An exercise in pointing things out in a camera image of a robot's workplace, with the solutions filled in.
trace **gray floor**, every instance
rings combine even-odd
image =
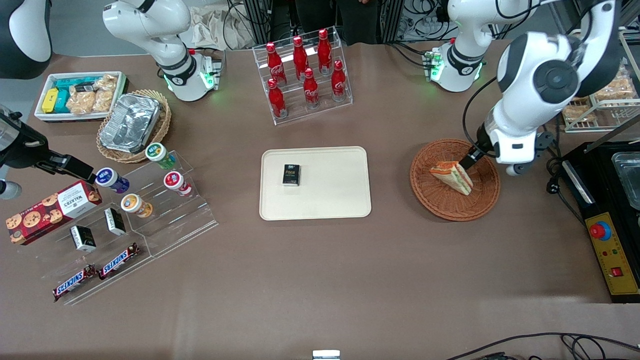
[[[213,3],[216,0],[186,0],[190,6]],[[112,0],[54,1],[51,8],[51,42],[53,51],[72,56],[141,54],[143,51],[124,40],[115,38],[102,23],[102,9]],[[525,31],[550,31],[556,26],[546,6],[538,8],[532,19],[512,31],[514,38]],[[13,111],[28,114],[42,84],[42,77],[32,80],[0,79],[0,103]],[[6,175],[0,168],[0,178]]]

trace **red bottle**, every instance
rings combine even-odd
[[[287,76],[284,74],[284,65],[280,55],[276,53],[276,45],[272,42],[267,43],[267,65],[271,71],[271,78],[278,82],[278,85],[287,84]]]
[[[320,44],[318,44],[318,68],[320,74],[328,76],[332,70],[331,44],[329,43],[329,33],[326,29],[318,31],[320,36]]]
[[[302,46],[302,38],[293,38],[293,65],[296,67],[296,78],[298,81],[305,80],[305,70],[309,67],[309,60],[307,59],[307,52]]]
[[[347,97],[345,86],[347,85],[347,77],[342,69],[342,61],[335,60],[335,70],[331,75],[331,88],[333,90],[333,101],[342,102]]]
[[[320,106],[320,98],[318,97],[318,84],[314,79],[314,71],[308,67],[305,70],[305,100],[307,100],[307,107],[310,109],[316,109]]]
[[[284,95],[282,95],[282,90],[278,88],[278,82],[275,81],[275,79],[269,79],[269,81],[267,81],[267,85],[269,85],[269,102],[273,108],[273,115],[278,119],[286,118],[289,113],[287,112],[287,107],[284,104]]]

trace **person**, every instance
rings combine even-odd
[[[357,42],[375,44],[378,24],[378,0],[336,0],[342,15],[347,45]],[[304,32],[330,28],[334,25],[332,0],[296,0],[298,18]]]

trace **red button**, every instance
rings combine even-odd
[[[602,226],[601,224],[593,224],[589,228],[589,232],[596,239],[603,238],[606,235],[606,230],[604,229],[604,226]]]

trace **clear acrylic bottle rack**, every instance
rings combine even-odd
[[[255,58],[255,64],[258,66],[258,73],[260,74],[260,80],[262,81],[262,89],[267,97],[267,104],[273,118],[275,125],[280,125],[293,120],[321,113],[327,110],[340,108],[353,104],[353,95],[351,93],[351,84],[349,83],[349,72],[347,71],[347,63],[344,59],[344,51],[342,50],[342,40],[338,36],[335,26],[328,28],[329,43],[332,48],[332,58],[335,60],[342,60],[342,66],[344,74],[346,76],[346,93],[347,97],[342,102],[335,102],[332,98],[331,88],[331,74],[324,76],[320,74],[318,69],[318,56],[317,47],[319,43],[319,37],[317,31],[301,34],[300,37],[303,40],[303,47],[307,52],[307,58],[309,67],[313,69],[316,82],[318,84],[318,94],[320,96],[320,106],[316,109],[307,108],[307,102],[305,101],[305,93],[303,90],[303,83],[296,79],[296,67],[293,65],[293,37],[278,40],[273,42],[276,45],[276,52],[282,59],[282,65],[285,69],[285,75],[287,76],[287,84],[280,86],[282,93],[284,94],[284,101],[287,107],[289,115],[284,119],[278,119],[273,115],[273,109],[269,102],[269,87],[267,81],[271,79],[271,71],[267,65],[267,49],[266,45],[259,45],[253,48],[253,57]]]
[[[130,182],[125,193],[116,194],[108,188],[99,188],[102,196],[100,205],[33,243],[19,247],[19,253],[36,259],[39,274],[42,274],[43,283],[47,284],[42,291],[49,293],[51,300],[51,291],[87,264],[95,265],[99,270],[133,243],[141,250],[138,255],[105,280],[100,280],[97,275],[85,280],[59,301],[65,305],[77,304],[218,225],[207,201],[198,193],[193,180],[193,168],[177,152],[172,151],[171,154],[176,159],[172,170],[180,172],[193,188],[189,196],[181,197],[177,192],[167,189],[163,179],[172,170],[163,170],[158,164],[150,162],[124,175]],[[120,200],[129,193],[136,193],[151,203],[153,213],[147,218],[139,218],[121,210]],[[104,210],[109,207],[122,215],[127,231],[125,234],[117,236],[109,232],[104,217]],[[70,233],[70,228],[75,225],[91,229],[97,247],[93,252],[76,250]]]

